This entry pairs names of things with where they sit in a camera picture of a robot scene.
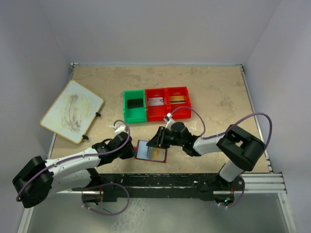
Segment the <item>gold card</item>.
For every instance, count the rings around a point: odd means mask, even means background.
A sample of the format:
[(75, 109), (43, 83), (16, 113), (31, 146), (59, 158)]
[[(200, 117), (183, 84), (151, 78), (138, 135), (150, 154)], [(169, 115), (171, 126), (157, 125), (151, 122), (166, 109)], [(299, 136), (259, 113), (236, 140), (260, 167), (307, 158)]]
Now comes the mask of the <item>gold card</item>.
[(159, 149), (159, 148), (153, 148), (151, 152), (151, 160), (164, 161), (165, 155), (166, 155), (166, 150)]
[(170, 103), (171, 104), (185, 103), (185, 98), (184, 96), (170, 96)]

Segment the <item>red leather card holder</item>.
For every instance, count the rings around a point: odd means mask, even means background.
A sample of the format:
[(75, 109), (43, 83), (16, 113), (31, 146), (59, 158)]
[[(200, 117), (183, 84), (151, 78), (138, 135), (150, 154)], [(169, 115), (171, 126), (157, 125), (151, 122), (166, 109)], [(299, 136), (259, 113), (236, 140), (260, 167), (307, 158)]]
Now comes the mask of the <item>red leather card holder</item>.
[(135, 159), (137, 160), (166, 163), (167, 149), (149, 147), (147, 141), (143, 140), (138, 141), (136, 149)]

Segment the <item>white card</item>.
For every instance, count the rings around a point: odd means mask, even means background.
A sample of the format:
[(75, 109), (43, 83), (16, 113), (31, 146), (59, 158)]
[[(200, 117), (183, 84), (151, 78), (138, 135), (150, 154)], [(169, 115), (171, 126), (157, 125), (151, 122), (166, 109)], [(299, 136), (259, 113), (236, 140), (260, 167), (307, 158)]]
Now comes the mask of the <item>white card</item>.
[(162, 97), (148, 98), (148, 106), (162, 106), (165, 101)]

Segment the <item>black VIP card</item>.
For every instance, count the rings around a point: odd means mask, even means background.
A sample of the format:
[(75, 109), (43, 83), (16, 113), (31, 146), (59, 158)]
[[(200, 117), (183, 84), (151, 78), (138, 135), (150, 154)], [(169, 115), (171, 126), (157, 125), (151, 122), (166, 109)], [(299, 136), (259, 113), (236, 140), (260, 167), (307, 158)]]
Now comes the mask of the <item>black VIP card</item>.
[(127, 101), (127, 108), (133, 109), (133, 108), (141, 108), (144, 106), (143, 99), (129, 99)]

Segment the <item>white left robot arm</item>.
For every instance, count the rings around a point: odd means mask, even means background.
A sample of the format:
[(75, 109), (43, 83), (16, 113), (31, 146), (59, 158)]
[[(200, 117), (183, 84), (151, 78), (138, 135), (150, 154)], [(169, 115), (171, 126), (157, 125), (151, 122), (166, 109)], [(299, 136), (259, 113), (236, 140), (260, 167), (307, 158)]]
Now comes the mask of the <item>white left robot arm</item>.
[(118, 158), (130, 159), (136, 154), (131, 136), (121, 132), (112, 139), (105, 139), (63, 158), (44, 160), (41, 156), (34, 157), (12, 180), (17, 191), (16, 200), (25, 208), (31, 208), (66, 189), (98, 189), (104, 179), (97, 172), (97, 167)]

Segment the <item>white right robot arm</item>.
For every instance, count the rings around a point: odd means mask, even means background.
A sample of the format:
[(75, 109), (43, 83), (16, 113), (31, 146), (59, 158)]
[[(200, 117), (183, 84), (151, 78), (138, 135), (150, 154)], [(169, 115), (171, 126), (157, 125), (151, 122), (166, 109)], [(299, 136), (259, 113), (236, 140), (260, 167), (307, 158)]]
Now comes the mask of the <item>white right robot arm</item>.
[(243, 172), (252, 171), (266, 148), (260, 139), (239, 126), (230, 125), (224, 135), (203, 139), (191, 134), (182, 122), (175, 122), (168, 129), (159, 127), (147, 146), (160, 149), (180, 146), (191, 157), (223, 152), (229, 161), (220, 169), (216, 178), (216, 184), (221, 190), (231, 187), (234, 179)]

